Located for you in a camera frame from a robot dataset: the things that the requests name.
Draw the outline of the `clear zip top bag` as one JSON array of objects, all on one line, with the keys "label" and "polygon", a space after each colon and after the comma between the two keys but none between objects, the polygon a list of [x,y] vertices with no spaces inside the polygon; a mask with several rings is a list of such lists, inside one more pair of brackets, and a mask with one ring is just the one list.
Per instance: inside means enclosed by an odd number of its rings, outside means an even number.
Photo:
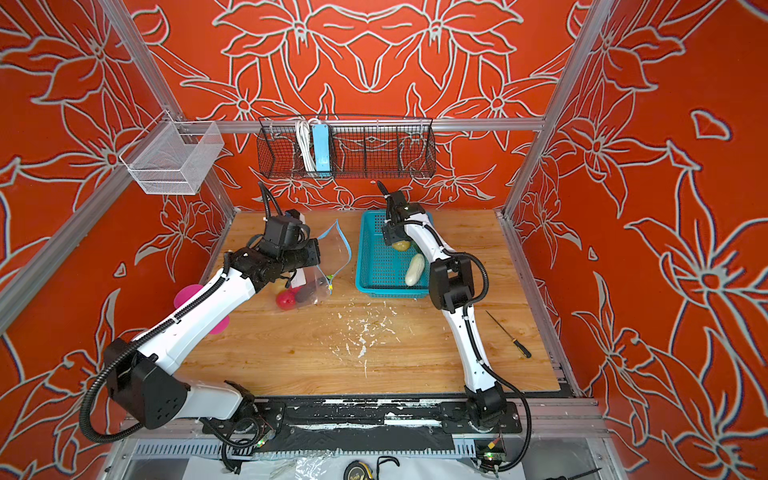
[{"label": "clear zip top bag", "polygon": [[[349,241],[338,219],[319,235],[319,248],[320,263],[317,266],[300,269],[288,287],[283,290],[291,289],[296,292],[299,287],[307,283],[323,282],[332,286],[333,293],[333,282],[350,263],[352,255]],[[297,304],[296,309],[309,306],[313,305],[299,306]]]}]

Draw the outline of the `dark red apple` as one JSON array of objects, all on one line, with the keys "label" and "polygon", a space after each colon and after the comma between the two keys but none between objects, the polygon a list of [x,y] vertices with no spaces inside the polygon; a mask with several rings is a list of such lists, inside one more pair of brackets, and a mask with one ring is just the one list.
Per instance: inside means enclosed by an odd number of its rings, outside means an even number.
[{"label": "dark red apple", "polygon": [[282,311],[290,311],[297,308],[295,292],[291,289],[283,290],[276,298],[275,303]]}]

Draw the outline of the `dark eggplant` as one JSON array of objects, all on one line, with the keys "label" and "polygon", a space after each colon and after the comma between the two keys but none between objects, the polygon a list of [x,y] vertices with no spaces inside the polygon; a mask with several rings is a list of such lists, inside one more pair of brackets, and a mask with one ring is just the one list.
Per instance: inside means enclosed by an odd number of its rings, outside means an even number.
[{"label": "dark eggplant", "polygon": [[314,305],[323,302],[332,294],[332,286],[328,283],[315,282],[298,288],[294,298],[299,306]]}]

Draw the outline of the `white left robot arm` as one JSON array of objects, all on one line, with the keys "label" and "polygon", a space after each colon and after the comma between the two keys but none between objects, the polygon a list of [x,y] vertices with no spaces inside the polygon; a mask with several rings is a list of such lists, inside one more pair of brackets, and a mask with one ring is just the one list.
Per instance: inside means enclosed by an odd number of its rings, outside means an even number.
[{"label": "white left robot arm", "polygon": [[[195,347],[240,305],[266,286],[320,262],[316,238],[291,209],[268,215],[264,231],[244,247],[224,255],[223,266],[202,289],[152,329],[131,341],[114,340],[104,367],[83,396],[79,429],[89,441],[107,444],[141,429],[154,430],[175,419],[197,419],[224,445],[250,447],[236,431],[252,432],[260,413],[254,395],[228,381],[222,386],[184,381],[176,372]],[[129,413],[136,424],[117,433],[101,433],[91,421],[101,391]]]}]

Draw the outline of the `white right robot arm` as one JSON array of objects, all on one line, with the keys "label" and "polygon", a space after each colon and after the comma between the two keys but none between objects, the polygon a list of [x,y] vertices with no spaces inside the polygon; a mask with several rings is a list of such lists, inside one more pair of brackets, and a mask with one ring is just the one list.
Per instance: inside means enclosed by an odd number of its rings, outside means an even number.
[{"label": "white right robot arm", "polygon": [[408,240],[425,257],[430,300],[448,322],[461,359],[468,421],[490,431],[507,412],[507,384],[490,367],[475,320],[475,304],[490,287],[487,270],[476,256],[450,247],[420,204],[399,190],[377,186],[386,200],[384,241]]}]

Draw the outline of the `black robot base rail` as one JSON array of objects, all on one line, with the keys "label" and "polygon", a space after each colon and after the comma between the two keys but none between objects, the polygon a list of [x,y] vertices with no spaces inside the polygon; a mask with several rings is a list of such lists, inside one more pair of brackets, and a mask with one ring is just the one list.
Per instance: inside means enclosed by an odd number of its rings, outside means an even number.
[{"label": "black robot base rail", "polygon": [[231,419],[204,419],[202,433],[227,440],[228,454],[401,452],[476,455],[476,444],[525,431],[512,402],[483,419],[458,398],[256,399]]}]

